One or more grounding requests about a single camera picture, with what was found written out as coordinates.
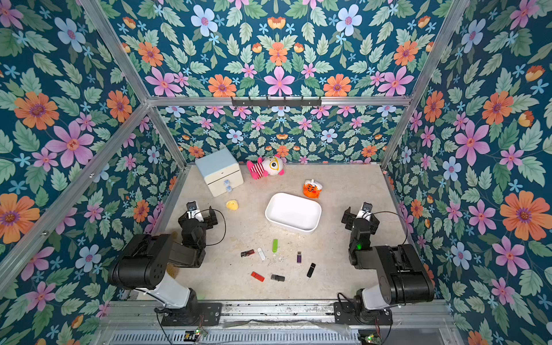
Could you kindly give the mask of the dark red swivel usb drive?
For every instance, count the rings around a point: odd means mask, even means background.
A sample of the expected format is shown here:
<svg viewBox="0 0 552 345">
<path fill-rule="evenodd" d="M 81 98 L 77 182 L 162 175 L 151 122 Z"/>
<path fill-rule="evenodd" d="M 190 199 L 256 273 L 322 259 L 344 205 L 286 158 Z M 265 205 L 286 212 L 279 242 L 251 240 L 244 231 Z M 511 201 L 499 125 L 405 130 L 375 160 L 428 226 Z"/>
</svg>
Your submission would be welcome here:
<svg viewBox="0 0 552 345">
<path fill-rule="evenodd" d="M 241 257 L 249 257 L 249 256 L 253 255 L 254 253 L 255 253 L 254 250 L 248 250 L 248 251 L 241 252 L 240 256 Z"/>
</svg>

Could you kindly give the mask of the black silver usb drive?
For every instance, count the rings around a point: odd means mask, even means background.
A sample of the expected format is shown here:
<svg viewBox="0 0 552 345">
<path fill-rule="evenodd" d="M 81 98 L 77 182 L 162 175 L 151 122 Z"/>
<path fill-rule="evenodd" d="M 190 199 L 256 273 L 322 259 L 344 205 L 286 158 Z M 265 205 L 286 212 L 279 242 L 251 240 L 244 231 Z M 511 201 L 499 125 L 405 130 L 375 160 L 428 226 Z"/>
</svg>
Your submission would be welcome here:
<svg viewBox="0 0 552 345">
<path fill-rule="evenodd" d="M 281 275 L 272 274 L 271 279 L 278 282 L 285 282 L 285 277 Z"/>
</svg>

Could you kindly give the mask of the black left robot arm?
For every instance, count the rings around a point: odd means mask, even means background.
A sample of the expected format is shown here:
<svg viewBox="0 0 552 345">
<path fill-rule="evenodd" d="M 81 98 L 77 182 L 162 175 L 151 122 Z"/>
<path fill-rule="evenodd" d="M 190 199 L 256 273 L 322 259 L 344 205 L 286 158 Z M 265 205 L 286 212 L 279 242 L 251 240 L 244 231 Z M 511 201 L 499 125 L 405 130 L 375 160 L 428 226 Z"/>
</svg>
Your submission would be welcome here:
<svg viewBox="0 0 552 345">
<path fill-rule="evenodd" d="M 187 211 L 178 219 L 182 240 L 176 242 L 168 233 L 134 236 L 110 267 L 108 283 L 144 293 L 166 309 L 193 309 L 196 292 L 178 283 L 168 267 L 201 267 L 210 246 L 206 232 L 219 224 L 219 218 L 224 218 L 224 214 L 215 208 L 201 210 L 197 202 L 187 203 Z"/>
</svg>

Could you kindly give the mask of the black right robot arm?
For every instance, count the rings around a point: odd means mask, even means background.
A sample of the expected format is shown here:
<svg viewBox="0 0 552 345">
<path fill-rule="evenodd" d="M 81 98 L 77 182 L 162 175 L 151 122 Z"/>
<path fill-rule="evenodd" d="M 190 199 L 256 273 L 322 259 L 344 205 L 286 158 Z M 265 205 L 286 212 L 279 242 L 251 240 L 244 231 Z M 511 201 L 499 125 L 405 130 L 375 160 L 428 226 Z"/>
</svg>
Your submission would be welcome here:
<svg viewBox="0 0 552 345">
<path fill-rule="evenodd" d="M 349 261 L 357 270 L 374 270 L 377 284 L 357 291 L 357 310 L 377 311 L 394 306 L 428 303 L 434 300 L 435 287 L 414 246 L 408 243 L 396 246 L 372 244 L 380 221 L 373 206 L 364 203 L 353 213 L 343 213 L 342 224 L 350 231 Z"/>
</svg>

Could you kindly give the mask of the white storage box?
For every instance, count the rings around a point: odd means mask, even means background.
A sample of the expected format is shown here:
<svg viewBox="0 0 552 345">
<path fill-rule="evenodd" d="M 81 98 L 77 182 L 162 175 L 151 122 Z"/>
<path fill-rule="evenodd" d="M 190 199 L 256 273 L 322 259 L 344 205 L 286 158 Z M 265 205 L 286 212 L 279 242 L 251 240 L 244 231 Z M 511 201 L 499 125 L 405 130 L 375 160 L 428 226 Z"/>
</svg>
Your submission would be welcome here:
<svg viewBox="0 0 552 345">
<path fill-rule="evenodd" d="M 316 201 L 288 193 L 274 194 L 264 212 L 271 224 L 296 234 L 312 234 L 321 214 L 322 207 Z"/>
</svg>

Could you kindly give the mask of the white usb drive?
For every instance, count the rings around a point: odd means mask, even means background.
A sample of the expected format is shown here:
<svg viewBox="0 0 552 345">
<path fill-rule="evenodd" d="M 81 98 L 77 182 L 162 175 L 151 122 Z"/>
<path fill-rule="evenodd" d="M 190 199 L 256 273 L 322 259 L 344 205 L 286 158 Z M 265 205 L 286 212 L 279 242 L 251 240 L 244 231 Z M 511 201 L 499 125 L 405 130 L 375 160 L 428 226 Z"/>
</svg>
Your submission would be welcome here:
<svg viewBox="0 0 552 345">
<path fill-rule="evenodd" d="M 260 256 L 260 259 L 261 259 L 262 261 L 265 261 L 265 260 L 266 260 L 266 255 L 264 254 L 262 248 L 259 247 L 259 248 L 257 249 L 257 253 L 258 253 L 258 255 Z"/>
</svg>

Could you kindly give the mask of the yellow chick toy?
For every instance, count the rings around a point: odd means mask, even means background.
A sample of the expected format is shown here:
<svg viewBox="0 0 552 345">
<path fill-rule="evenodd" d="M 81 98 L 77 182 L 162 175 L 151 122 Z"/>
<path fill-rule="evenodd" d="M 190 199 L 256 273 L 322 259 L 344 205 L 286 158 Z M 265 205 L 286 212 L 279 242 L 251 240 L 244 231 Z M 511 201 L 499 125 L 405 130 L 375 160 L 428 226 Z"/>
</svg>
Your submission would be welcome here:
<svg viewBox="0 0 552 345">
<path fill-rule="evenodd" d="M 236 211 L 239 209 L 239 203 L 237 202 L 237 200 L 229 200 L 226 202 L 226 207 L 228 208 L 228 210 Z"/>
</svg>

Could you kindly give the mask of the light blue drawer cabinet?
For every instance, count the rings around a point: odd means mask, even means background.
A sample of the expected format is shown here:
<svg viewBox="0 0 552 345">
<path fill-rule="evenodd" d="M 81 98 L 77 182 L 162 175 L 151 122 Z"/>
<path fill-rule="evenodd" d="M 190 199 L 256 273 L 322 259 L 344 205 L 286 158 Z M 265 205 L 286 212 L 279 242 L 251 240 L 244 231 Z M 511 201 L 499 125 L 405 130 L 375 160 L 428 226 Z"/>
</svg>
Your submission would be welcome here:
<svg viewBox="0 0 552 345">
<path fill-rule="evenodd" d="M 244 183 L 237 159 L 228 148 L 199 158 L 195 164 L 213 197 L 230 193 Z"/>
</svg>

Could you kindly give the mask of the orange tiger toy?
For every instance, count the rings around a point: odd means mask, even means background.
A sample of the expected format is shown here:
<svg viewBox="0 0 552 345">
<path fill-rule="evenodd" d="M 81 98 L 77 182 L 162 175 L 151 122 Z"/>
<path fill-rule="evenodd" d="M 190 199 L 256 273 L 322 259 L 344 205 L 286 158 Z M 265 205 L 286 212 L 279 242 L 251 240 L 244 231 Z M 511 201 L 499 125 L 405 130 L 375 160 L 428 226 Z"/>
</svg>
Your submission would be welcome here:
<svg viewBox="0 0 552 345">
<path fill-rule="evenodd" d="M 307 198 L 318 199 L 322 190 L 322 184 L 314 179 L 306 180 L 303 184 L 303 195 Z"/>
</svg>

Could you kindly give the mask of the brown teddy bear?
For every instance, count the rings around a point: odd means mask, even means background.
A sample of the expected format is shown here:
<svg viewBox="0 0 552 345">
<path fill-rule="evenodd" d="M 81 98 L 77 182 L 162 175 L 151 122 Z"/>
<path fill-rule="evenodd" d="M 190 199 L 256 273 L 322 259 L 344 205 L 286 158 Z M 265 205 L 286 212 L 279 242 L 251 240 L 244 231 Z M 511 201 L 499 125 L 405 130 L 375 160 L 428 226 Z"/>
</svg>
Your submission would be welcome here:
<svg viewBox="0 0 552 345">
<path fill-rule="evenodd" d="M 172 278 L 176 278 L 181 268 L 181 243 L 178 241 L 178 233 L 176 231 L 170 234 L 170 238 L 172 244 L 167 265 L 167 273 Z"/>
</svg>

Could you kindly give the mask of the pink striped plush fish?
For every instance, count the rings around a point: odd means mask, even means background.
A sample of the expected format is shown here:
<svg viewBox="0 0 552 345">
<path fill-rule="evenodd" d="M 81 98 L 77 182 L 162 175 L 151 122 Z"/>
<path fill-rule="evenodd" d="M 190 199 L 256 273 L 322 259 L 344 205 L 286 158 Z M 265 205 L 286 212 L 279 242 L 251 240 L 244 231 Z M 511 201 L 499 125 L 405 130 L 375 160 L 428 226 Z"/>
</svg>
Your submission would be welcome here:
<svg viewBox="0 0 552 345">
<path fill-rule="evenodd" d="M 248 161 L 247 169 L 254 180 L 285 174 L 285 159 L 280 155 L 259 158 L 257 162 Z"/>
</svg>

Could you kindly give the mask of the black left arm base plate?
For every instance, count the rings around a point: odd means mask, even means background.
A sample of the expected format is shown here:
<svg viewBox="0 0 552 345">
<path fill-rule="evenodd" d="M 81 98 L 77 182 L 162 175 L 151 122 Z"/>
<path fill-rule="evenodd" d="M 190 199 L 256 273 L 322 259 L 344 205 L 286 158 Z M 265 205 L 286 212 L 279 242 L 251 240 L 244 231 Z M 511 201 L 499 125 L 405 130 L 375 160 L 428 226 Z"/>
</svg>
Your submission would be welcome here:
<svg viewBox="0 0 552 345">
<path fill-rule="evenodd" d="M 217 326 L 221 318 L 221 303 L 190 303 L 184 308 L 160 310 L 161 325 L 169 327 Z"/>
</svg>

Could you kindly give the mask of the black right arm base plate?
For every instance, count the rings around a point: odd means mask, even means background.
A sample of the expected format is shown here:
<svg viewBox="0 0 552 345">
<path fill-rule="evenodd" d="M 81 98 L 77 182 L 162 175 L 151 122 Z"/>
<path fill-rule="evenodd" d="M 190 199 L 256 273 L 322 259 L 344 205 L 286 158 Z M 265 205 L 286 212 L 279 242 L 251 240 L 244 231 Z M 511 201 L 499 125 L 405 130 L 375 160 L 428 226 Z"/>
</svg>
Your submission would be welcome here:
<svg viewBox="0 0 552 345">
<path fill-rule="evenodd" d="M 391 326 L 392 311 L 388 309 L 367 310 L 355 307 L 346 301 L 333 303 L 334 319 L 337 324 L 348 326 Z"/>
</svg>

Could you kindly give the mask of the black wall hook rail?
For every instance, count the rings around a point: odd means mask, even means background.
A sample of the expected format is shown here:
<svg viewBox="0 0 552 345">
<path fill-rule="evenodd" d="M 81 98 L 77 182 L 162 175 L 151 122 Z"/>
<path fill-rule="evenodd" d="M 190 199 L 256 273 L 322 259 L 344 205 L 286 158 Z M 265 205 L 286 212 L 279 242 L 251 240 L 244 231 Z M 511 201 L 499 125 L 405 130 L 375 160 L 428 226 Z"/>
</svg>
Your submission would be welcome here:
<svg viewBox="0 0 552 345">
<path fill-rule="evenodd" d="M 231 97 L 232 106 L 249 106 L 249 107 L 261 107 L 271 108 L 273 106 L 289 106 L 294 107 L 309 107 L 309 106 L 321 106 L 322 99 L 316 97 Z"/>
</svg>

